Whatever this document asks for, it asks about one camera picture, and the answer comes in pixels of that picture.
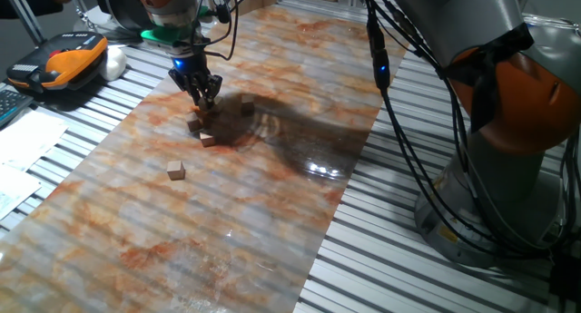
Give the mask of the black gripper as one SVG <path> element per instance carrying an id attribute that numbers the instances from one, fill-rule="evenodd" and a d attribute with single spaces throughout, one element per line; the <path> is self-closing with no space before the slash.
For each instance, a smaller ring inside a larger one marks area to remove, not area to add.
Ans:
<path id="1" fill-rule="evenodd" d="M 200 83 L 202 95 L 206 101 L 212 101 L 218 95 L 222 87 L 222 77 L 208 74 L 204 53 L 173 57 L 172 63 L 173 67 L 168 72 L 169 76 L 181 91 L 187 92 L 192 97 L 195 105 L 198 105 L 201 99 Z"/>

